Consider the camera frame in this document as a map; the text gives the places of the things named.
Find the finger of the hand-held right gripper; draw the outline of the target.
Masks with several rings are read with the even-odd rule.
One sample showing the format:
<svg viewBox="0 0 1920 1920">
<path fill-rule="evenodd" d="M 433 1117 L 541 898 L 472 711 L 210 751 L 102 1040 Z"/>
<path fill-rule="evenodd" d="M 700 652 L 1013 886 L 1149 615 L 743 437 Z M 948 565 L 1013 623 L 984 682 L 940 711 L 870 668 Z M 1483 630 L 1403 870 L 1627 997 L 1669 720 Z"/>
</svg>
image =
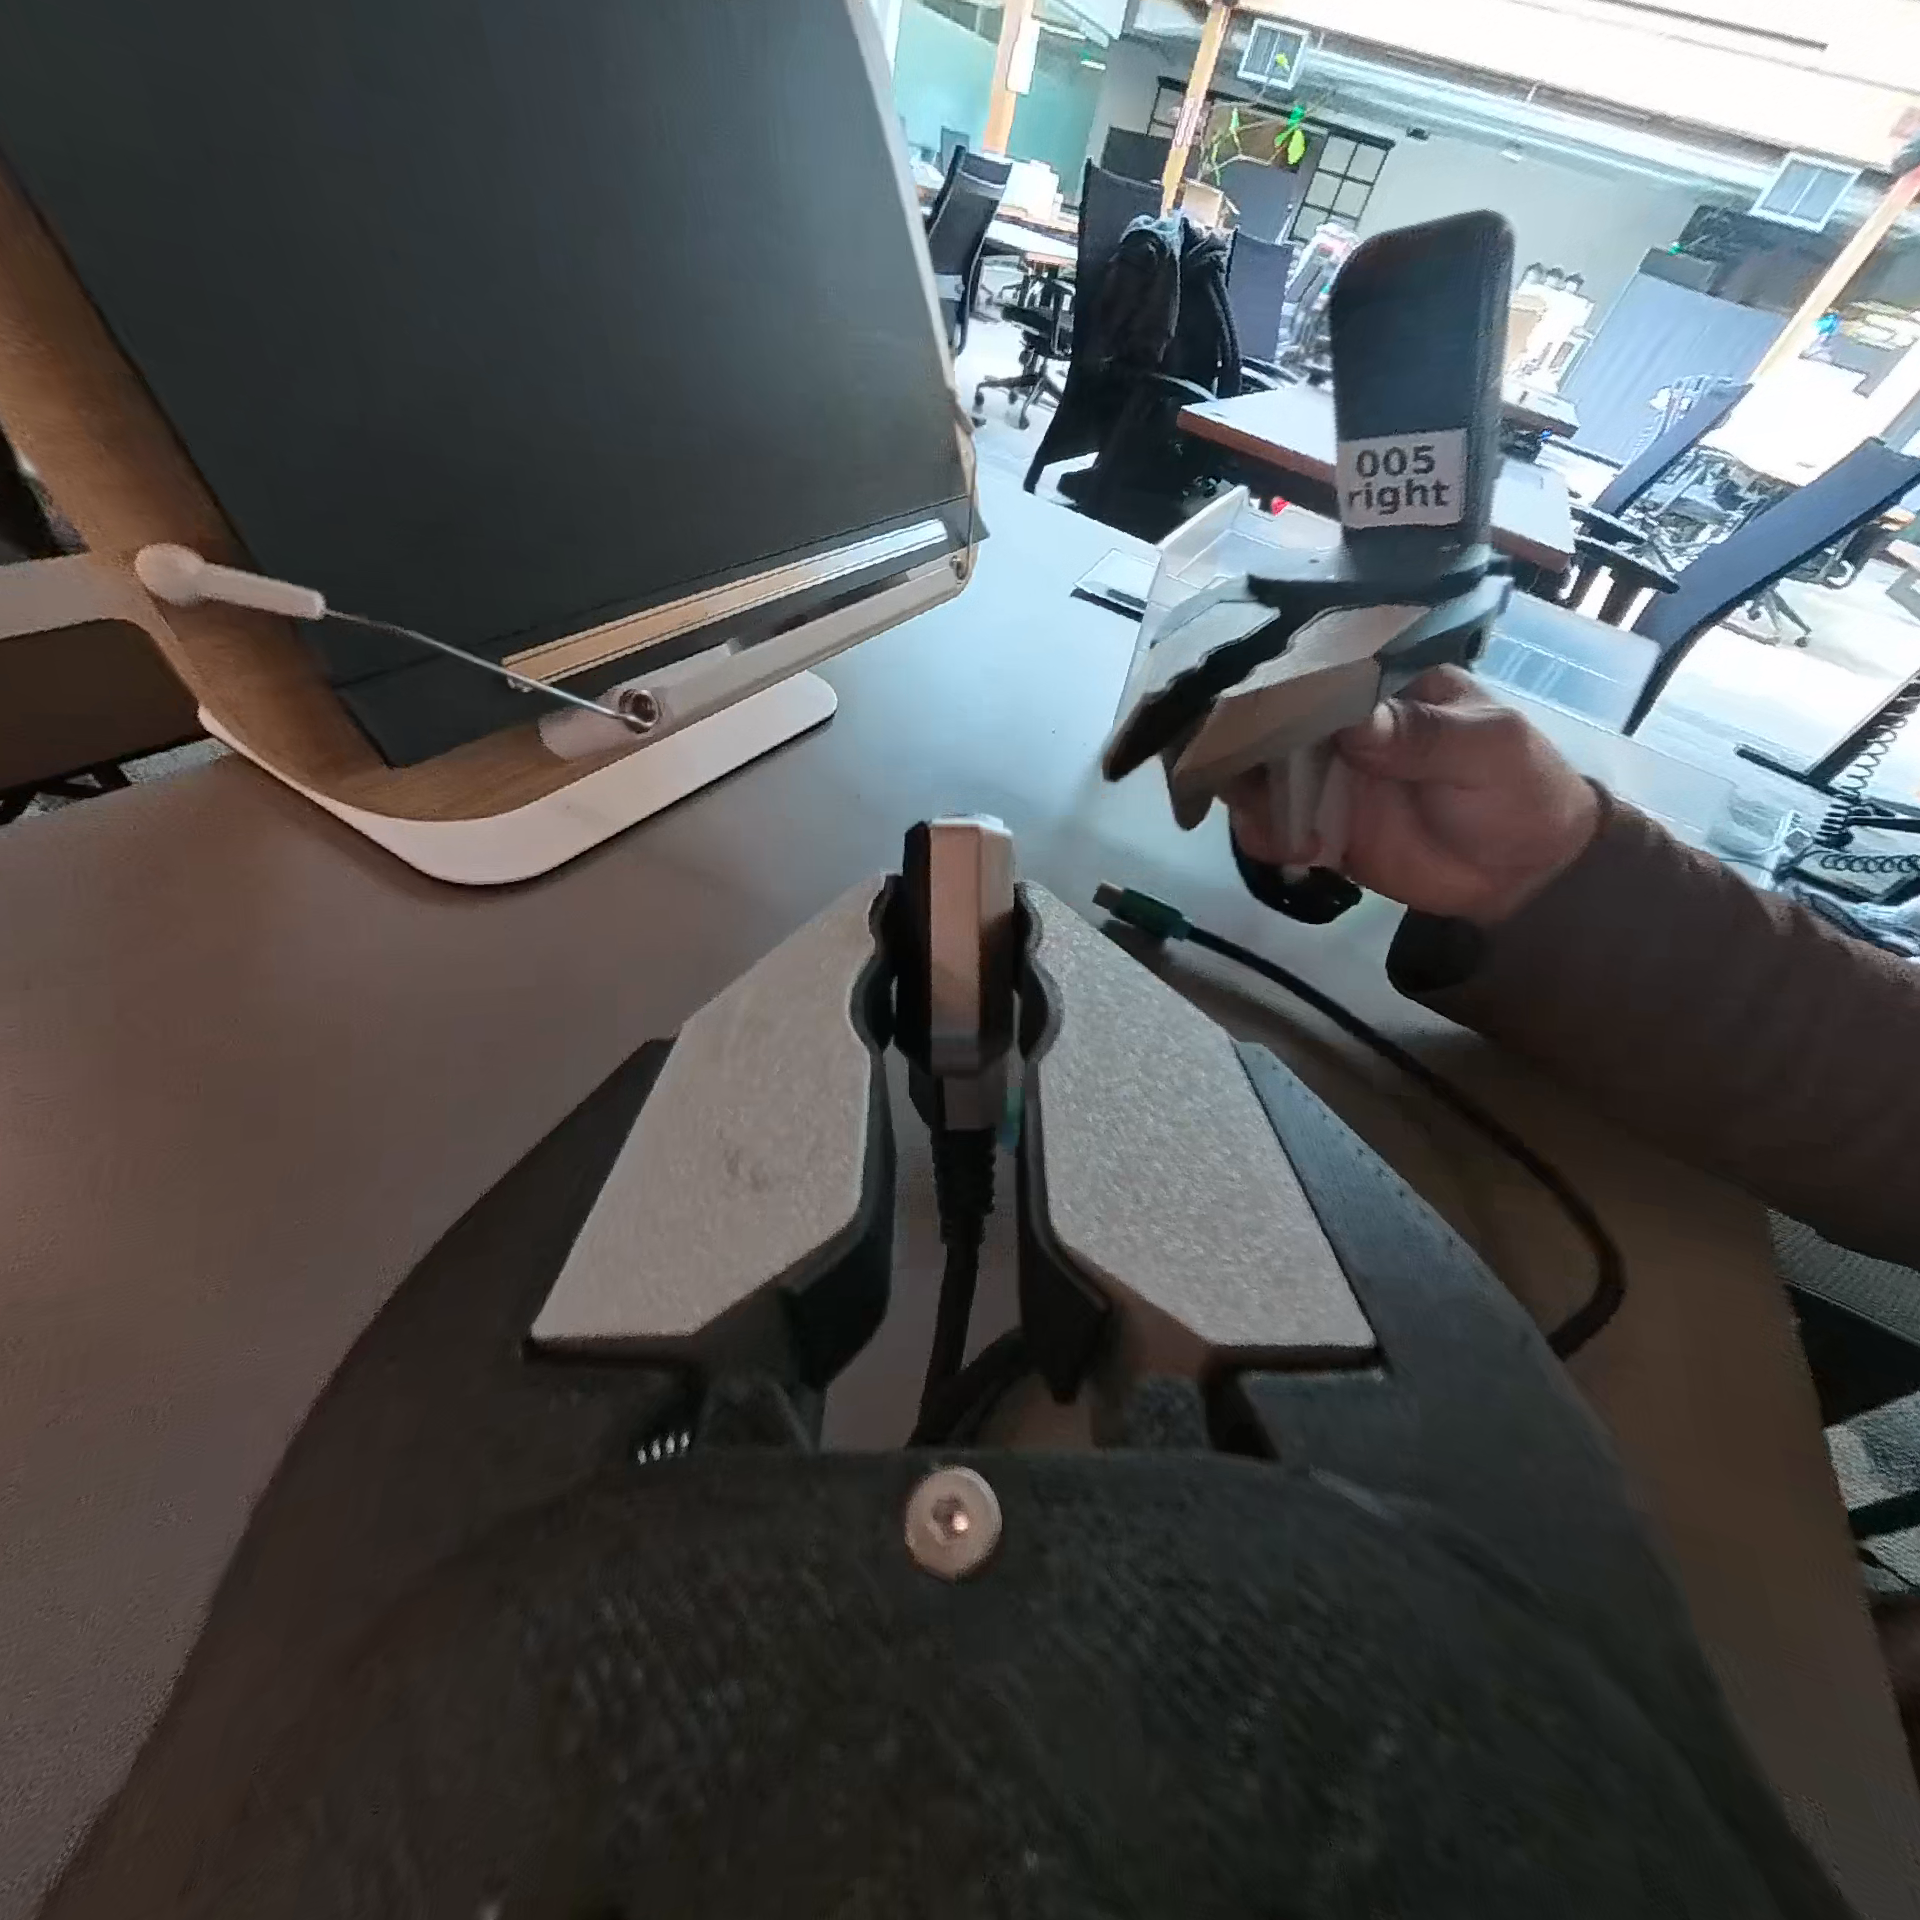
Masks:
<svg viewBox="0 0 1920 1920">
<path fill-rule="evenodd" d="M 1404 615 L 1313 615 L 1284 659 L 1257 662 L 1211 700 L 1210 718 L 1169 758 L 1178 826 L 1193 832 L 1240 776 L 1266 776 L 1266 824 L 1318 832 L 1334 776 L 1334 734 L 1364 720 L 1385 689 L 1385 649 Z"/>
<path fill-rule="evenodd" d="M 1211 582 L 1178 603 L 1133 659 L 1103 743 L 1103 780 L 1124 780 L 1169 755 L 1226 689 L 1278 662 L 1313 615 L 1321 615 L 1321 582 Z"/>
</svg>

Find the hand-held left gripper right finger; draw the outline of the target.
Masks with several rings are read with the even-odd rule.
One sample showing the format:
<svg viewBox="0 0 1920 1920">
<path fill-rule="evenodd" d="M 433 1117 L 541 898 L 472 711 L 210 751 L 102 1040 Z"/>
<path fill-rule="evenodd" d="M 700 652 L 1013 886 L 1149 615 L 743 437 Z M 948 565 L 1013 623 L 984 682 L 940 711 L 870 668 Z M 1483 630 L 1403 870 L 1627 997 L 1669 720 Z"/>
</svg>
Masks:
<svg viewBox="0 0 1920 1920">
<path fill-rule="evenodd" d="M 1025 881 L 1022 1331 L 1056 1402 L 1364 1369 L 1378 1335 L 1236 1040 Z"/>
</svg>

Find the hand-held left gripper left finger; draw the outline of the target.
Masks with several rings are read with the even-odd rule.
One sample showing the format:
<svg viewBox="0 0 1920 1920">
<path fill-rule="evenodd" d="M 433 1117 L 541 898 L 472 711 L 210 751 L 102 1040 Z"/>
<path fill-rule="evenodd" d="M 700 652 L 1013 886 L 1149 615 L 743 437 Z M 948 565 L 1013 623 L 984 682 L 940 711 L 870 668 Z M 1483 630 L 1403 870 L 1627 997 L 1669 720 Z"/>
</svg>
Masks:
<svg viewBox="0 0 1920 1920">
<path fill-rule="evenodd" d="M 870 877 L 684 1021 L 527 1327 L 536 1356 L 836 1378 L 891 1304 Z"/>
</svg>

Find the clear plastic bin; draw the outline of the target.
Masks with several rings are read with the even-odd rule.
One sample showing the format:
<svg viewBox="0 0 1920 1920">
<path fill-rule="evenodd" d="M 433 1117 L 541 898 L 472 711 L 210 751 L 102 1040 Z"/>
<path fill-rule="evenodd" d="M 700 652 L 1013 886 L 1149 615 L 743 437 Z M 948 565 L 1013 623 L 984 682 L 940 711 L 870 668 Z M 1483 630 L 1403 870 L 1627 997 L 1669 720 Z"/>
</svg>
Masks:
<svg viewBox="0 0 1920 1920">
<path fill-rule="evenodd" d="M 1120 685 L 1120 707 L 1149 685 L 1149 652 L 1180 603 L 1236 576 L 1278 576 L 1293 561 L 1334 558 L 1340 528 L 1321 514 L 1262 514 L 1251 490 L 1226 490 L 1204 514 L 1160 543 L 1155 576 L 1140 576 L 1140 643 Z M 1534 565 L 1496 558 L 1510 603 L 1496 615 L 1475 672 L 1510 695 L 1576 711 L 1607 733 L 1635 733 L 1669 674 L 1665 649 L 1635 630 L 1566 610 L 1530 582 Z"/>
</svg>

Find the person's right forearm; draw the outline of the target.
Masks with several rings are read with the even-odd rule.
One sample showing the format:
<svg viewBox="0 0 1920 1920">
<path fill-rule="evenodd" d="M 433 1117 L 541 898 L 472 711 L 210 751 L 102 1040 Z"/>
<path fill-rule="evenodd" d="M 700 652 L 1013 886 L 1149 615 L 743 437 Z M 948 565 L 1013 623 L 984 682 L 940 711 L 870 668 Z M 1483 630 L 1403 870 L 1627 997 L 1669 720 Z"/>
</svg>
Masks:
<svg viewBox="0 0 1920 1920">
<path fill-rule="evenodd" d="M 1404 913 L 1403 997 L 1669 1157 L 1888 1265 L 1920 1260 L 1920 974 L 1600 792 L 1502 922 Z"/>
</svg>

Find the person's right hand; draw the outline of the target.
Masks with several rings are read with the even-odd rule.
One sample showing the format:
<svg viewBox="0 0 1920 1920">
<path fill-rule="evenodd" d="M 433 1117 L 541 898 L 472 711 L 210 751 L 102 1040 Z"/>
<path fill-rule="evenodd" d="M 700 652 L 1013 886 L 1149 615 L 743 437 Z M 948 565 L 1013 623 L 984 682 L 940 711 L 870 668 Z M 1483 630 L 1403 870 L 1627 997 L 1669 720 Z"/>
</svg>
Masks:
<svg viewBox="0 0 1920 1920">
<path fill-rule="evenodd" d="M 1413 913 L 1502 922 L 1605 826 L 1605 792 L 1472 672 L 1432 668 L 1334 734 L 1340 875 Z"/>
</svg>

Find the white top desk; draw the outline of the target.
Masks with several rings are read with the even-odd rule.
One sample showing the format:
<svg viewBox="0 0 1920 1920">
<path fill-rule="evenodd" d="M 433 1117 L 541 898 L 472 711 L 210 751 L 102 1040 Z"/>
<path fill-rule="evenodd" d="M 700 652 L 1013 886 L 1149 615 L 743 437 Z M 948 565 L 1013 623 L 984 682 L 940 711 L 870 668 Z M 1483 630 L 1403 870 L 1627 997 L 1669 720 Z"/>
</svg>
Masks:
<svg viewBox="0 0 1920 1920">
<path fill-rule="evenodd" d="M 1337 434 L 1328 393 L 1278 387 L 1262 396 L 1204 400 L 1185 404 L 1178 421 L 1185 437 L 1224 449 L 1233 471 L 1244 471 L 1251 490 L 1337 518 Z M 1518 569 L 1563 579 L 1576 561 L 1576 518 L 1563 478 L 1496 449 L 1489 538 Z"/>
</svg>

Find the black chair with jacket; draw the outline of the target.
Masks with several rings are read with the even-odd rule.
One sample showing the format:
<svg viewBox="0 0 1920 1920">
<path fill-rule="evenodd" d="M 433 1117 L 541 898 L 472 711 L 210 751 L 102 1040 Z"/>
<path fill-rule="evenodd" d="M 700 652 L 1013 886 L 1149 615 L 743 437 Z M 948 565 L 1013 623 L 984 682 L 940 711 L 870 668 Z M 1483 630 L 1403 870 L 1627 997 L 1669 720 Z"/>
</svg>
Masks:
<svg viewBox="0 0 1920 1920">
<path fill-rule="evenodd" d="M 1180 414 L 1240 396 L 1233 240 L 1164 210 L 1164 189 L 1088 162 L 1080 185 L 1076 313 L 1065 396 L 1025 471 L 1083 460 L 1060 495 L 1130 538 L 1160 543 L 1218 488 L 1211 453 Z"/>
</svg>

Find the steel security tether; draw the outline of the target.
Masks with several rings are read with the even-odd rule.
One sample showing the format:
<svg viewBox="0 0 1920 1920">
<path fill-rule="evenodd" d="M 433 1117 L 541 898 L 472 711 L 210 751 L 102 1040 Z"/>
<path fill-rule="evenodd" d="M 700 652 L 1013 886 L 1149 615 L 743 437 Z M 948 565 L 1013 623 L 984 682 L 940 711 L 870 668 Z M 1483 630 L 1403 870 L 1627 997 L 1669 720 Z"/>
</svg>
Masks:
<svg viewBox="0 0 1920 1920">
<path fill-rule="evenodd" d="M 489 682 L 499 682 L 499 685 L 521 689 L 521 695 L 551 700 L 559 707 L 600 718 L 621 734 L 654 734 L 666 720 L 657 695 L 646 695 L 646 689 L 621 695 L 609 704 L 588 700 L 588 695 L 521 674 L 506 662 L 476 659 L 476 652 L 453 649 L 446 640 L 433 640 L 433 636 L 420 636 L 420 630 L 405 630 L 405 623 L 390 623 L 390 621 L 369 621 L 369 615 L 337 610 L 317 588 L 301 588 L 301 582 L 286 582 L 286 579 L 217 565 L 217 561 L 208 561 L 208 558 L 200 558 L 181 543 L 144 546 L 132 558 L 132 579 L 144 582 L 146 597 L 157 597 L 165 609 L 181 609 L 181 610 L 183 609 L 236 609 L 236 610 L 262 610 L 262 615 L 282 615 L 282 621 L 317 621 L 317 623 L 363 630 L 363 636 L 376 636 L 376 640 L 399 640 L 420 652 L 461 662 L 461 668 L 469 668 Z"/>
</svg>

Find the black monitor with white base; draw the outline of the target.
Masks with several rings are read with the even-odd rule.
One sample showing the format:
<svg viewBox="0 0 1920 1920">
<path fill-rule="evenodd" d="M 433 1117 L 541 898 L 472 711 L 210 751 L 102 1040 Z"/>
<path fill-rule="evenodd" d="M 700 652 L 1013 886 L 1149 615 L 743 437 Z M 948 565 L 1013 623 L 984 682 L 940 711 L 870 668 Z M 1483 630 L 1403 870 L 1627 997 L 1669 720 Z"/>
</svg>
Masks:
<svg viewBox="0 0 1920 1920">
<path fill-rule="evenodd" d="M 506 886 L 820 733 L 972 579 L 972 434 L 870 4 L 3 4 L 3 437 L 228 755 Z M 363 630 L 165 609 L 181 543 Z"/>
</svg>

